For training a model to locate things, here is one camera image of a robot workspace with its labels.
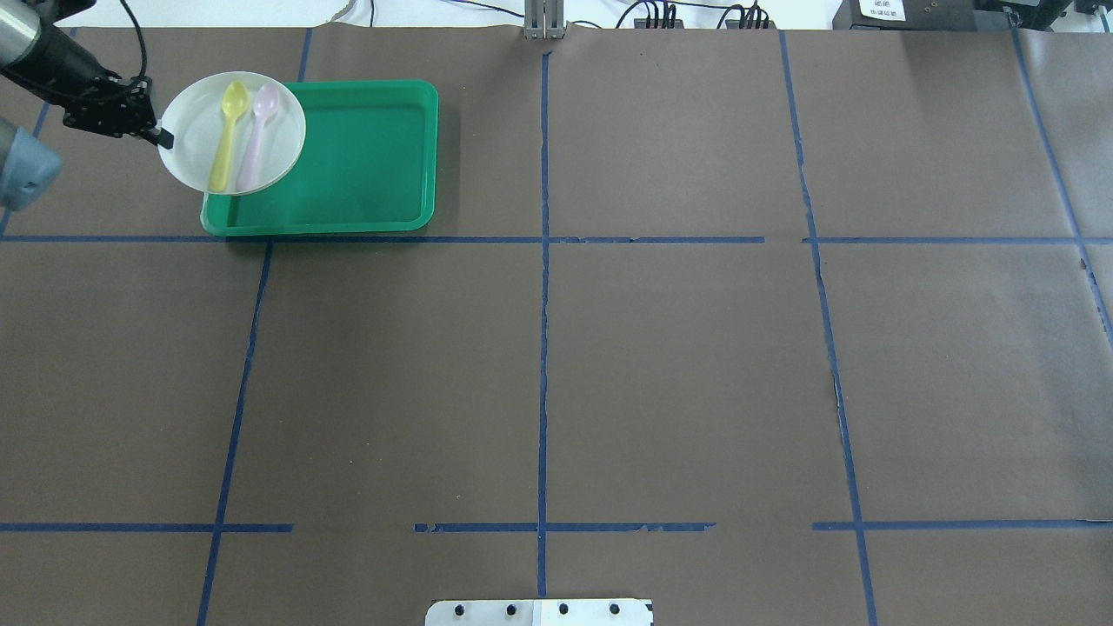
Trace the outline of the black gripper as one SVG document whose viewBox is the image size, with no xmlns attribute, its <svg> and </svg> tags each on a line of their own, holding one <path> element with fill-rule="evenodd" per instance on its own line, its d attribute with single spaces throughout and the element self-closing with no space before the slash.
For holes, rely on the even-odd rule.
<svg viewBox="0 0 1113 626">
<path fill-rule="evenodd" d="M 127 86 L 104 84 L 104 87 L 115 88 L 115 92 L 86 102 L 66 104 L 63 126 L 104 137 L 140 137 L 158 148 L 173 150 L 175 136 L 158 127 L 150 77 L 137 77 Z"/>
</svg>

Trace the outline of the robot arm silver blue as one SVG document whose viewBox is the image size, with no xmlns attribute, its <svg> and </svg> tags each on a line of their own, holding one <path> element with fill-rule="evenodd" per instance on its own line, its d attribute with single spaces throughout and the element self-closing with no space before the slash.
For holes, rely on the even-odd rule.
<svg viewBox="0 0 1113 626">
<path fill-rule="evenodd" d="M 140 69 L 131 78 L 104 67 L 58 27 L 58 21 L 95 7 L 93 1 L 3 1 L 1 71 L 3 78 L 63 110 L 63 124 L 104 137 L 139 137 L 171 150 L 175 136 L 164 130 L 154 107 L 150 56 L 134 9 L 124 1 L 137 37 Z M 32 133 L 3 119 L 3 211 L 24 211 L 61 173 L 60 156 Z"/>
</svg>

